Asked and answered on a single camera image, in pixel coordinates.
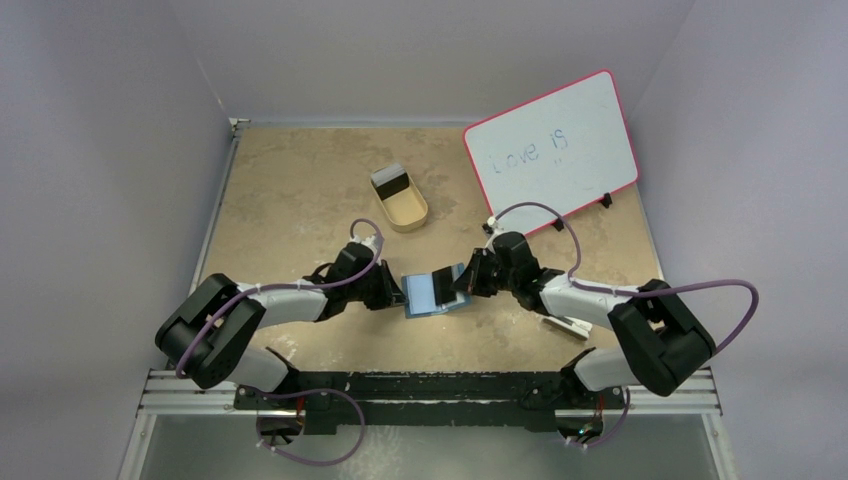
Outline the black credit card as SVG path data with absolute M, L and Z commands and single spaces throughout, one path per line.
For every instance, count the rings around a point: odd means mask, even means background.
M 431 274 L 433 282 L 434 302 L 437 313 L 447 312 L 470 304 L 470 297 L 457 292 L 452 285 L 464 272 L 462 263 L 446 266 Z

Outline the blue card holder wallet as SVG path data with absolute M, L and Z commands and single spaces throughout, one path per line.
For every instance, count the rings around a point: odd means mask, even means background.
M 442 315 L 453 311 L 436 312 L 431 278 L 433 272 L 402 277 L 401 287 L 406 297 L 405 317 L 407 319 Z

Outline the tan oval tray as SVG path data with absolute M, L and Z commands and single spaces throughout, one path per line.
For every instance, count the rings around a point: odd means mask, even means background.
M 383 201 L 378 198 L 372 187 L 390 227 L 399 233 L 408 233 L 422 227 L 429 214 L 429 207 L 420 190 L 409 173 L 408 176 L 409 187 Z

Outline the credit cards stack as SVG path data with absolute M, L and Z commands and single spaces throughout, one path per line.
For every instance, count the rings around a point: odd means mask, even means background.
M 408 173 L 399 163 L 374 171 L 370 175 L 370 182 L 381 201 L 400 193 L 410 185 Z

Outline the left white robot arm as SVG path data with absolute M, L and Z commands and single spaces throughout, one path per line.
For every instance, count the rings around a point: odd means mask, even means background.
M 334 261 L 292 283 L 251 285 L 212 274 L 162 324 L 154 343 L 178 377 L 202 389 L 224 381 L 253 387 L 272 408 L 284 409 L 297 399 L 296 370 L 280 355 L 252 346 L 257 330 L 325 321 L 351 303 L 379 311 L 406 301 L 370 237 L 348 242 Z

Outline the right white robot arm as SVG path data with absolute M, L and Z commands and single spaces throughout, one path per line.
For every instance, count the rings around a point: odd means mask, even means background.
M 560 371 L 564 399 L 584 407 L 600 391 L 641 385 L 667 397 L 717 352 L 713 337 L 667 283 L 651 280 L 633 293 L 579 284 L 562 270 L 543 267 L 525 236 L 507 232 L 473 251 L 452 283 L 458 293 L 491 297 L 509 292 L 542 316 L 576 319 L 611 330 L 614 348 L 589 348 Z

